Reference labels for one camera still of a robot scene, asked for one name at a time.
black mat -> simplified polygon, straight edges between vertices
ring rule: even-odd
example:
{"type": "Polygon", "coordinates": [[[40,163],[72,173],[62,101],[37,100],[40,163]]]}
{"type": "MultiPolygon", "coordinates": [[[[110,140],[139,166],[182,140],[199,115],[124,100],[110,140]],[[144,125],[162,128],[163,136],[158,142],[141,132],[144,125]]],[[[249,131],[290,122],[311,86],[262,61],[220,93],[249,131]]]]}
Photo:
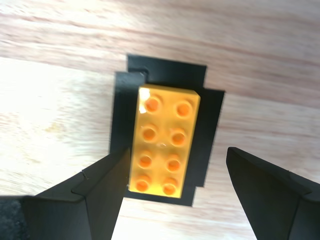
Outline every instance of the black mat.
{"type": "Polygon", "coordinates": [[[129,55],[128,71],[115,78],[110,152],[132,145],[138,89],[145,83],[195,90],[201,97],[181,198],[127,191],[125,197],[192,206],[195,187],[203,187],[224,91],[203,88],[206,66],[129,55]]]}

wood grain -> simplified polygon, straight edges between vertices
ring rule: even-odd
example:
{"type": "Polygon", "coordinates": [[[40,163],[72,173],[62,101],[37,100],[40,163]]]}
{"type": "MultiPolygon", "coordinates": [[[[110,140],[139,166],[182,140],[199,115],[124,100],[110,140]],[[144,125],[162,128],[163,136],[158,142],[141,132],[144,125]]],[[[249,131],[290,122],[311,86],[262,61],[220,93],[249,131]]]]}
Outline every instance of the wood grain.
{"type": "Polygon", "coordinates": [[[126,54],[197,64],[226,90],[194,207],[125,198],[112,239],[254,240],[235,146],[320,183],[320,1],[0,2],[0,194],[37,194],[109,151],[126,54]]]}

lego brick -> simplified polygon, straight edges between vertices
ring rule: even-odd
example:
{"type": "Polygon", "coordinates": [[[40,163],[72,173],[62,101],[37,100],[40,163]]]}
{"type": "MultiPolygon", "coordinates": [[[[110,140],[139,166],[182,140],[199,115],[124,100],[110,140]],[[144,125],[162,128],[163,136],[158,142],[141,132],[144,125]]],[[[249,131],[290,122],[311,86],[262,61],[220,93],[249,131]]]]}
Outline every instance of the lego brick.
{"type": "Polygon", "coordinates": [[[193,90],[139,88],[129,191],[181,197],[199,102],[193,90]]]}

